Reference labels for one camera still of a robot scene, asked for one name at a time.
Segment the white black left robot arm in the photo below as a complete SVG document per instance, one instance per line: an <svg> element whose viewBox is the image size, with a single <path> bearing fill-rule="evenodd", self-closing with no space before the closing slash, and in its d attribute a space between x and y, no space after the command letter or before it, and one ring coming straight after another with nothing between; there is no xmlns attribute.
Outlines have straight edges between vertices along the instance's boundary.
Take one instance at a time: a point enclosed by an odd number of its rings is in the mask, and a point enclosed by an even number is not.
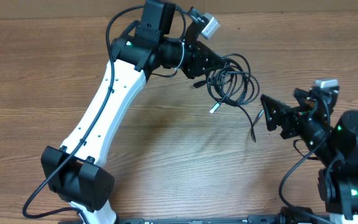
<svg viewBox="0 0 358 224"><path fill-rule="evenodd" d="M114 177L104 165L127 109L152 72L172 68L193 79L223 67L220 56L198 40L219 28L213 15L181 11L167 1L146 1L140 9L139 20L106 41L109 62L103 81L77 127L59 148L48 146L41 156L49 189L68 202L81 223L117 222L109 203ZM191 19L177 39L169 37L176 12Z"/></svg>

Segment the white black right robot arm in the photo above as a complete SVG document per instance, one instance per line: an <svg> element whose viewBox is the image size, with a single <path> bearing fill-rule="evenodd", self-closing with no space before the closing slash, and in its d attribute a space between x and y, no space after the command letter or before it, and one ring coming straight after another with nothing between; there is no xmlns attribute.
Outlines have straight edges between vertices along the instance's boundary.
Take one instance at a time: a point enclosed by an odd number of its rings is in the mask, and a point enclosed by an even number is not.
<svg viewBox="0 0 358 224"><path fill-rule="evenodd" d="M260 97L267 129L282 129L283 139L300 137L309 153L323 165L319 171L318 190L330 222L358 223L358 110L345 111L335 126L331 114L337 102L339 87L295 89L299 105L290 107L268 95Z"/></svg>

